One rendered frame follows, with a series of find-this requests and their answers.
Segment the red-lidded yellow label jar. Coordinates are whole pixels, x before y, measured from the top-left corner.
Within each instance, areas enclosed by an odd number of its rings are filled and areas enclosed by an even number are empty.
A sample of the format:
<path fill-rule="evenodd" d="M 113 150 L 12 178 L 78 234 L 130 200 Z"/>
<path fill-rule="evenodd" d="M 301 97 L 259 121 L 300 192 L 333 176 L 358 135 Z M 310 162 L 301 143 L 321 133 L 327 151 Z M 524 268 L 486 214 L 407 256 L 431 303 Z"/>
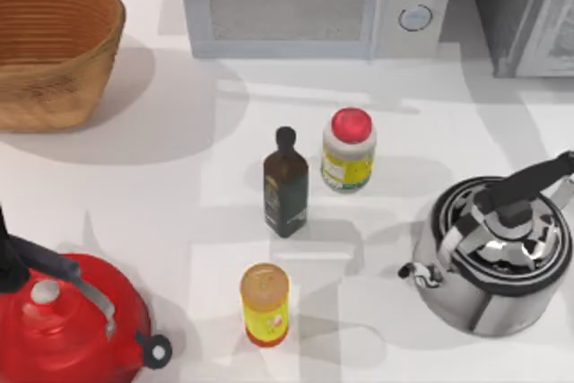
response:
<path fill-rule="evenodd" d="M 363 109 L 338 109 L 323 131 L 321 174 L 335 191 L 352 193 L 363 188 L 373 170 L 377 132 Z"/>

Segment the red kettle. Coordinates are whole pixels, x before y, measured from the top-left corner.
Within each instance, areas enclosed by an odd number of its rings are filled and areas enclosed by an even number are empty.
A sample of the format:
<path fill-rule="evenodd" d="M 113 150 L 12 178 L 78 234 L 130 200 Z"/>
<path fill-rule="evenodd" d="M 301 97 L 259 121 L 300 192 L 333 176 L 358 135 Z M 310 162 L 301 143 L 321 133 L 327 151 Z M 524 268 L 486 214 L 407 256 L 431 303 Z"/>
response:
<path fill-rule="evenodd" d="M 133 383 L 173 355 L 110 262 L 9 236 L 0 265 L 0 383 Z"/>

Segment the yellow bottle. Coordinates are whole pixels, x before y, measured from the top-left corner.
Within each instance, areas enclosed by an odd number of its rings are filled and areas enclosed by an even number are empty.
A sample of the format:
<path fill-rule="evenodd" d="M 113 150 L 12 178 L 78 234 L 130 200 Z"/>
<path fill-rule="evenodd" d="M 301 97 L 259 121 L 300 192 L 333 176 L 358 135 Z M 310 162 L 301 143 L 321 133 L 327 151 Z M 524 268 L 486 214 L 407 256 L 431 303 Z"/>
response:
<path fill-rule="evenodd" d="M 259 347 L 280 344 L 289 330 L 287 274 L 271 263 L 255 264 L 243 274 L 239 292 L 249 340 Z"/>

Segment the microwave knob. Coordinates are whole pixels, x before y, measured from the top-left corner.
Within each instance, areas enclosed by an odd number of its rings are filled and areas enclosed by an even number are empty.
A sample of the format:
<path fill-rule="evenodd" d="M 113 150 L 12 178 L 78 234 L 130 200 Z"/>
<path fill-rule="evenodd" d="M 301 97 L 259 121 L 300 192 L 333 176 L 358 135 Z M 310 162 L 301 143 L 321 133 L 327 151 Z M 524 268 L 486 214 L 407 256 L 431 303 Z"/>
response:
<path fill-rule="evenodd" d="M 432 10 L 423 4 L 418 4 L 410 9 L 404 9 L 398 16 L 400 27 L 409 32 L 425 30 L 431 24 L 432 20 Z"/>

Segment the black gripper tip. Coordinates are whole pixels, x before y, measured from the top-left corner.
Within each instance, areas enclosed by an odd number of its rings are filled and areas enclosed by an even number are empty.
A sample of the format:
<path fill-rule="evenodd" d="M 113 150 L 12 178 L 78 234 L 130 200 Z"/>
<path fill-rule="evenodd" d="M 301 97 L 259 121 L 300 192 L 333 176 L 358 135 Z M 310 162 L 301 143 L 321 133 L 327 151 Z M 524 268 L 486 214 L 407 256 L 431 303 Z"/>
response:
<path fill-rule="evenodd" d="M 19 291 L 30 278 L 28 267 L 13 249 L 0 205 L 0 294 Z"/>

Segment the brown woven basket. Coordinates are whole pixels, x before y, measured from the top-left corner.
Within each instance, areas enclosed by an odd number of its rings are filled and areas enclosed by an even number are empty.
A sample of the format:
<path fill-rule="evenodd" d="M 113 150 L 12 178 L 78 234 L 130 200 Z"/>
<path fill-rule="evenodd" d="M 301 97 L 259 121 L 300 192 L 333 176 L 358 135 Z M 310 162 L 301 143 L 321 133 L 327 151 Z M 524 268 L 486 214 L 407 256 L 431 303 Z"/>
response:
<path fill-rule="evenodd" d="M 121 0 L 0 0 L 0 131 L 84 124 L 109 82 L 125 22 Z"/>

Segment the silver kettle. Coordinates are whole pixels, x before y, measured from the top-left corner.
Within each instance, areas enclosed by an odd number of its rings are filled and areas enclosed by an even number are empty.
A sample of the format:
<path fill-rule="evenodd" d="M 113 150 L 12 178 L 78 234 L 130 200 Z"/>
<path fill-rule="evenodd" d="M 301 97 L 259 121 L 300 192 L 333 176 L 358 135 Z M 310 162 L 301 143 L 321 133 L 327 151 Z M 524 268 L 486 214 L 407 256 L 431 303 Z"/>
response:
<path fill-rule="evenodd" d="M 574 233 L 563 210 L 572 202 L 574 151 L 506 178 L 459 181 L 434 201 L 397 274 L 449 326 L 514 335 L 543 315 L 569 271 Z"/>

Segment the dark green bottle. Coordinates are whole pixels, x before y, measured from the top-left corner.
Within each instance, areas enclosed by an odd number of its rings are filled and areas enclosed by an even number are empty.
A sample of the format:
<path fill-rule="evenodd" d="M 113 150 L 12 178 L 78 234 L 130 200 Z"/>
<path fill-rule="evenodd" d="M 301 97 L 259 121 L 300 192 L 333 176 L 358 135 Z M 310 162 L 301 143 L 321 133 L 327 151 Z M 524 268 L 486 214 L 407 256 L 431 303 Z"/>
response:
<path fill-rule="evenodd" d="M 265 222 L 281 238 L 298 231 L 308 219 L 309 165 L 295 150 L 296 132 L 281 126 L 276 150 L 264 160 Z"/>

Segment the pale microwave oven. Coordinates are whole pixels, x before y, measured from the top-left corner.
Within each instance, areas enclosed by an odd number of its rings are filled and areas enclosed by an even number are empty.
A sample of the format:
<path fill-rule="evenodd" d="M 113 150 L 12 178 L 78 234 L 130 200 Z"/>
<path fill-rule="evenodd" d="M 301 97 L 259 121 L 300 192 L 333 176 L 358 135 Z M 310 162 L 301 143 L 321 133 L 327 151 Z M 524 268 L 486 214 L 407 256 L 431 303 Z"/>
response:
<path fill-rule="evenodd" d="M 198 58 L 369 59 L 375 0 L 183 0 L 187 33 Z M 398 16 L 418 4 L 433 20 L 417 32 Z M 384 0 L 377 56 L 431 57 L 448 0 Z"/>

